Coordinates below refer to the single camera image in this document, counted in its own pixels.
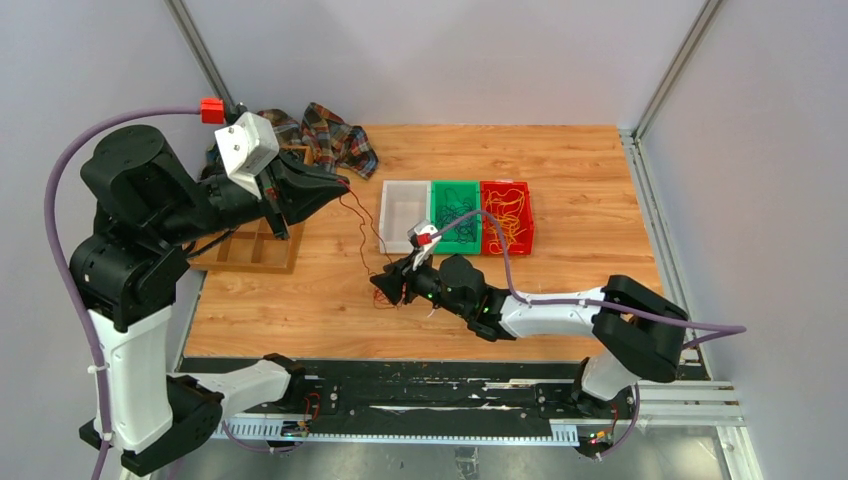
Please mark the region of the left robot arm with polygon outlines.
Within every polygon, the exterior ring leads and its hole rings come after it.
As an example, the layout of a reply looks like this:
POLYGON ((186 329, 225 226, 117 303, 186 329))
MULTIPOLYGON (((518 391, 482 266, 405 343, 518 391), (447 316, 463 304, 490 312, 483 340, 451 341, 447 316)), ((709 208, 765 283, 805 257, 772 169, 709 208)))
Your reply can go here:
POLYGON ((347 178, 276 155, 259 176, 260 196, 221 173, 194 180, 149 125, 104 137, 81 177, 97 211, 70 272, 98 336, 109 396, 109 410, 85 424, 81 438, 119 449, 122 466, 144 476, 198 449, 223 419, 263 403, 301 410, 304 368, 279 354, 225 374, 172 375, 167 325, 189 267, 186 244, 260 218, 286 238, 343 196, 347 178))

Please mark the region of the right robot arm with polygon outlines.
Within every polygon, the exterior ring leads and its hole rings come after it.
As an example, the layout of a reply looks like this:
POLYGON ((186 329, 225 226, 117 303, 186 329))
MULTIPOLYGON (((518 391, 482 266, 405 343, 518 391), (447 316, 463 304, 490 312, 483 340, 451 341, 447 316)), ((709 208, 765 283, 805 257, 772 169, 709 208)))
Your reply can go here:
POLYGON ((673 302, 626 275, 593 289, 529 294, 496 288, 461 255, 434 266, 412 256, 386 265, 370 282, 393 305, 421 297, 465 321, 476 336, 495 342, 536 336, 593 337, 604 347, 582 363, 571 400, 595 417, 623 389, 640 380, 677 377, 689 320, 673 302))

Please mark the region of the plaid cloth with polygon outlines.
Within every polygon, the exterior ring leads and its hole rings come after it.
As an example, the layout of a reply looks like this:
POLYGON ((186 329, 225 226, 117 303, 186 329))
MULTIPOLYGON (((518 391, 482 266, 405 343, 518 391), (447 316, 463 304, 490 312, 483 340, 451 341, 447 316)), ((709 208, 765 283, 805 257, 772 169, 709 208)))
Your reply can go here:
POLYGON ((300 120, 281 109, 266 109, 258 115, 267 119, 281 148, 308 147, 313 164, 328 172, 346 168, 369 180, 379 159, 365 129, 347 123, 327 107, 311 102, 300 120))

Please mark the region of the white plastic bin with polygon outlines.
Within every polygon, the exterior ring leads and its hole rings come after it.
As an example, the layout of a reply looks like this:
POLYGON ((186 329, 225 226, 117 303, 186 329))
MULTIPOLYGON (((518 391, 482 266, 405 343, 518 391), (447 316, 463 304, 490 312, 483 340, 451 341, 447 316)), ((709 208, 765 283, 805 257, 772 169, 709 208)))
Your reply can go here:
POLYGON ((412 251, 408 231, 420 221, 429 220, 430 181, 385 180, 382 186, 379 237, 380 251, 408 254, 412 251))

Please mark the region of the wooden compartment tray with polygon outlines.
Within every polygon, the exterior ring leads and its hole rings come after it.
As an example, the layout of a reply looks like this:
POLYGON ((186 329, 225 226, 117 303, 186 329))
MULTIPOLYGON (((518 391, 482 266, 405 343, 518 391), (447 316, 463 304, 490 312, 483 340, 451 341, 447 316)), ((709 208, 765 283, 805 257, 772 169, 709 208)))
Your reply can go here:
POLYGON ((192 269, 199 271, 292 274, 304 227, 304 223, 290 226, 289 238, 281 240, 262 218, 242 225, 227 239, 188 262, 192 269))

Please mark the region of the green plastic bin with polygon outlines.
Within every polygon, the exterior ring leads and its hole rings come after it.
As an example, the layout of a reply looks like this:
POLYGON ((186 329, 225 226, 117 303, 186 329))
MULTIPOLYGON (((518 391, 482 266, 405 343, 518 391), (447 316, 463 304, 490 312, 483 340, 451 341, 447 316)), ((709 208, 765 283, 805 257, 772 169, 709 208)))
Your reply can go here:
MULTIPOLYGON (((481 193, 478 182, 434 181, 432 183, 430 214, 438 230, 480 208, 481 193)), ((482 250, 482 233, 483 226, 478 215, 465 218, 441 237, 435 253, 478 255, 482 250)))

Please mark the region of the red plastic bin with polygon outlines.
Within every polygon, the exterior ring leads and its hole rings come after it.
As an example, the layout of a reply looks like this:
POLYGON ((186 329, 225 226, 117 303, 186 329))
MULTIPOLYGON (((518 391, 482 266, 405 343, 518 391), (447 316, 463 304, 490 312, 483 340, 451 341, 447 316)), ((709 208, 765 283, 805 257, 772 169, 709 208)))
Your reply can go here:
POLYGON ((481 206, 494 216, 510 255, 530 255, 535 237, 531 192, 527 182, 482 181, 481 206))

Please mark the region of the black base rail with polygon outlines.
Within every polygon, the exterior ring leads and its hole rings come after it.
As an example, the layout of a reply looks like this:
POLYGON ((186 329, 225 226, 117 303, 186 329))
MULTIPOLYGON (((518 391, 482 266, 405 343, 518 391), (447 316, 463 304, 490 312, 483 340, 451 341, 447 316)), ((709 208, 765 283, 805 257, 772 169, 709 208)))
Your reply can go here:
POLYGON ((573 362, 307 359, 301 398, 228 413, 220 438, 290 443, 572 447, 599 457, 650 427, 740 427, 732 386, 687 367, 606 406, 576 405, 573 362))

